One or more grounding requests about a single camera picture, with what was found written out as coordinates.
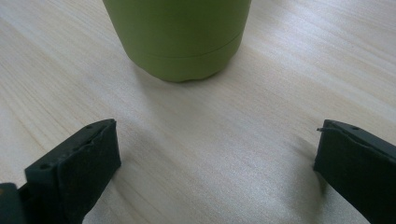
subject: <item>green plant pot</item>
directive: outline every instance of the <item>green plant pot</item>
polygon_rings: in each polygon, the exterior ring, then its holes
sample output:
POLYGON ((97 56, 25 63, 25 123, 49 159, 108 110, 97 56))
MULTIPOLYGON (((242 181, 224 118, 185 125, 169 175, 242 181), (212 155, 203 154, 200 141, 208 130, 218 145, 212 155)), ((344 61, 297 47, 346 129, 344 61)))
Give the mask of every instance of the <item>green plant pot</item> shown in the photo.
POLYGON ((103 0, 129 58, 166 81, 216 74, 241 43, 250 0, 103 0))

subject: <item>green container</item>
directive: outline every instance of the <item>green container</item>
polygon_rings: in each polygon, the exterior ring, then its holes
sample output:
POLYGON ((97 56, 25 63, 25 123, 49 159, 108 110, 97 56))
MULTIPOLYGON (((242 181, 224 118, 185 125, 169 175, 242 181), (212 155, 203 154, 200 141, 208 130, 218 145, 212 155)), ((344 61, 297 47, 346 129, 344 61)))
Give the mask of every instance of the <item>green container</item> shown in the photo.
POLYGON ((250 0, 103 0, 129 58, 166 81, 216 74, 241 43, 250 0))

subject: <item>wooden table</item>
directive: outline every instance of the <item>wooden table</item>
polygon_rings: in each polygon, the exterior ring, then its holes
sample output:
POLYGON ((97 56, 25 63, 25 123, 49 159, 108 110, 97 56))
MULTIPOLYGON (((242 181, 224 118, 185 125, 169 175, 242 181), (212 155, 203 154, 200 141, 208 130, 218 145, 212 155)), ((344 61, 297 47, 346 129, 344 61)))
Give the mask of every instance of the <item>wooden table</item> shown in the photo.
POLYGON ((253 0, 204 80, 126 56, 100 0, 0 2, 0 182, 114 118, 122 167, 84 223, 367 223, 312 170, 323 120, 396 144, 396 2, 253 0))

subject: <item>black object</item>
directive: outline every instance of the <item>black object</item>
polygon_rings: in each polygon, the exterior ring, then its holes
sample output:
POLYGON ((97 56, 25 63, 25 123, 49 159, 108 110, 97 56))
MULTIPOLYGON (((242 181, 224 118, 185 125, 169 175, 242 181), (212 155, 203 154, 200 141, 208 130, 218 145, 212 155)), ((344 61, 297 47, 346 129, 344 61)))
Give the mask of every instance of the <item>black object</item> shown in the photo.
POLYGON ((326 119, 314 170, 371 223, 396 223, 396 146, 326 119))
POLYGON ((119 167, 116 121, 90 124, 26 168, 20 189, 0 185, 0 223, 82 223, 119 167))

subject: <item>rounded base of green container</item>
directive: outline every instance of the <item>rounded base of green container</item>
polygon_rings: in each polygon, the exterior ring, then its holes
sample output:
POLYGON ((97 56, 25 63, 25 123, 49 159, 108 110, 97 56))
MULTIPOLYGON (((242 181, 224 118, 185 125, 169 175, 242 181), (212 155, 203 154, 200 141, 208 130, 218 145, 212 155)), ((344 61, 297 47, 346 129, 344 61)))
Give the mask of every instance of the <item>rounded base of green container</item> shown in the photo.
POLYGON ((165 81, 202 79, 222 70, 237 52, 242 33, 225 46, 195 57, 168 58, 141 51, 126 50, 128 57, 151 75, 165 81))

